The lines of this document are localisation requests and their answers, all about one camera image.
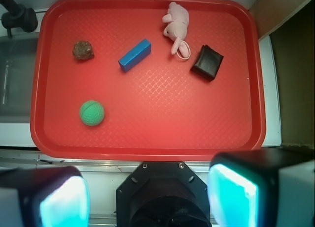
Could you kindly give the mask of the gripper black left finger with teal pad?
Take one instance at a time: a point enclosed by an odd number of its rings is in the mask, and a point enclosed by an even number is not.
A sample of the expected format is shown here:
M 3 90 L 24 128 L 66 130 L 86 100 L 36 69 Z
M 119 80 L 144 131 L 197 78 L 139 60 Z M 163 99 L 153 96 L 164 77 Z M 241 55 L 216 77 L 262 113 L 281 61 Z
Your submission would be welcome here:
M 74 167 L 0 172 L 2 227 L 86 227 L 89 215 L 88 184 Z

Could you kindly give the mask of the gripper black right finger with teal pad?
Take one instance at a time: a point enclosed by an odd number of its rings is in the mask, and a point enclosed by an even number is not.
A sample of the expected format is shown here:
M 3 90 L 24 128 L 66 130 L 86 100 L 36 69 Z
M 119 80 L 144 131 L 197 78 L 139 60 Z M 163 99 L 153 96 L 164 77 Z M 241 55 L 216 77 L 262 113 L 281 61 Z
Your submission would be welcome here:
M 312 150 L 265 148 L 221 152 L 211 162 L 207 193 L 221 227 L 312 227 Z

